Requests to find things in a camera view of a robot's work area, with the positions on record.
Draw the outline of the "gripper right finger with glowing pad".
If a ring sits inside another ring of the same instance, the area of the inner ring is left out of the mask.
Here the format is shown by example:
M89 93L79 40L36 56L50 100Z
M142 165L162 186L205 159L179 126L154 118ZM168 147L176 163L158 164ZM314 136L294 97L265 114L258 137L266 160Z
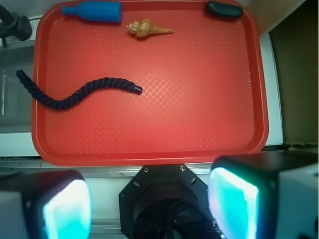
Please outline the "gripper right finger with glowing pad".
M288 150L220 156L207 197L228 239L316 239L319 156Z

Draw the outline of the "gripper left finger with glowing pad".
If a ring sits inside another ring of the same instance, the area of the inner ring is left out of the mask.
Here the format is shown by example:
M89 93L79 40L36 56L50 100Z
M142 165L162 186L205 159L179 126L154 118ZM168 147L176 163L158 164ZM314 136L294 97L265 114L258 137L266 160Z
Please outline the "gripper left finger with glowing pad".
M0 179L2 239L87 239L92 215L90 186L76 170Z

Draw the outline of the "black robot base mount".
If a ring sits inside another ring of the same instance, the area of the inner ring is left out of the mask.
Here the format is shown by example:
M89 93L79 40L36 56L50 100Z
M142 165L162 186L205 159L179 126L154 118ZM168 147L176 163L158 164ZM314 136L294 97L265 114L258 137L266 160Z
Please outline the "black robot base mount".
M146 165L119 193L120 228L129 239L219 239L207 184L185 165Z

